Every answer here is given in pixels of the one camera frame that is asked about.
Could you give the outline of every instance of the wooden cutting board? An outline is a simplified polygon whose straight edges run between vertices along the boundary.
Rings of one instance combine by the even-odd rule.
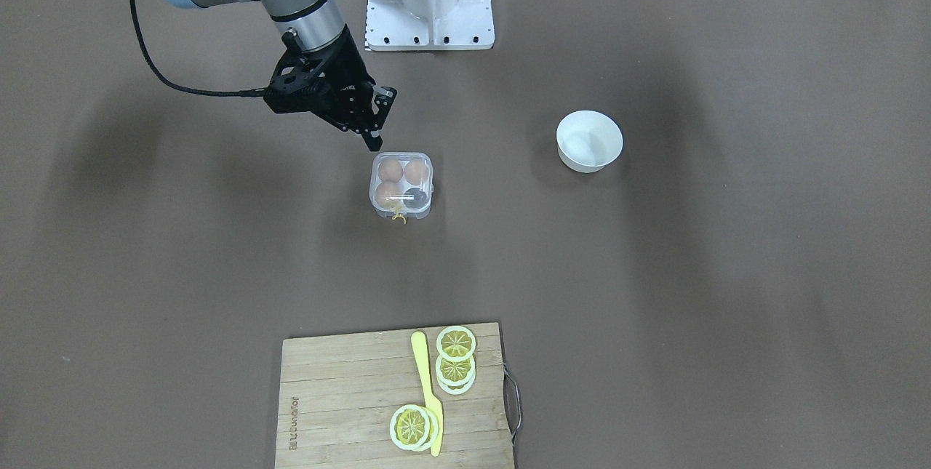
[[[443,327],[420,329],[445,419],[436,458],[398,449],[388,436],[398,407],[423,405],[410,350],[410,334],[418,329],[284,340],[276,469],[513,469],[498,324],[467,327],[476,336],[476,380],[459,396],[443,393],[433,373]]]

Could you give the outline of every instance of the brown egg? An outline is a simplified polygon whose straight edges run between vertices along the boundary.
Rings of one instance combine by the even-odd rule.
[[[395,182],[382,182],[375,188],[375,203],[385,209],[393,209],[400,203],[400,187]]]
[[[378,177],[386,182],[399,182],[401,180],[401,163],[393,158],[382,160],[378,164]]]
[[[415,186],[425,183],[429,174],[430,171],[423,160],[411,160],[404,167],[404,177]]]

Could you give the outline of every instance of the black cable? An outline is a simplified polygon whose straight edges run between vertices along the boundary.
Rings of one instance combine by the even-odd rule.
[[[183,85],[177,85],[175,82],[165,78],[165,75],[156,68],[156,64],[152,61],[152,57],[149,56],[149,49],[145,47],[143,29],[139,26],[139,14],[136,12],[136,0],[129,0],[129,12],[132,14],[132,26],[136,29],[136,39],[139,41],[139,48],[143,51],[145,62],[149,64],[149,68],[152,69],[152,72],[156,74],[156,77],[159,77],[163,84],[176,91],[190,92],[191,95],[201,95],[201,97],[257,98],[265,95],[265,87],[259,89],[245,89],[242,91],[205,91],[203,89],[192,89],[190,87],[184,87]]]

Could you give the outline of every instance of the lemon slice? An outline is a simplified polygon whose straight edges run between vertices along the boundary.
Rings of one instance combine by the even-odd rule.
[[[426,440],[426,442],[423,442],[422,446],[413,449],[416,452],[424,452],[425,450],[432,448],[433,442],[436,441],[436,436],[439,434],[439,419],[436,418],[436,414],[434,414],[430,409],[426,409],[426,407],[423,407],[423,410],[425,410],[426,415],[430,417],[430,437],[428,440]]]
[[[473,383],[475,383],[475,376],[474,376],[474,375],[473,375],[472,378],[471,378],[468,382],[466,382],[465,385],[463,385],[463,386],[460,386],[460,387],[450,387],[450,386],[446,385],[445,383],[440,382],[440,383],[439,383],[439,388],[442,389],[443,392],[449,393],[450,395],[454,395],[454,396],[455,396],[455,395],[462,395],[462,393],[465,393],[467,390],[472,389],[472,384],[473,384]]]
[[[449,362],[459,362],[475,353],[475,335],[463,326],[449,326],[439,331],[436,350]]]
[[[420,448],[430,433],[430,417],[421,406],[400,406],[391,417],[391,441],[404,450]]]
[[[475,377],[475,357],[449,362],[442,356],[436,357],[436,381],[449,387],[460,387]]]

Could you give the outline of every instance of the white bowl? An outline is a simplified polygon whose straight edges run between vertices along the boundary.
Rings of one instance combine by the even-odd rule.
[[[572,171],[594,173],[620,156],[624,135],[615,121],[598,111],[575,111],[559,122],[556,147]]]

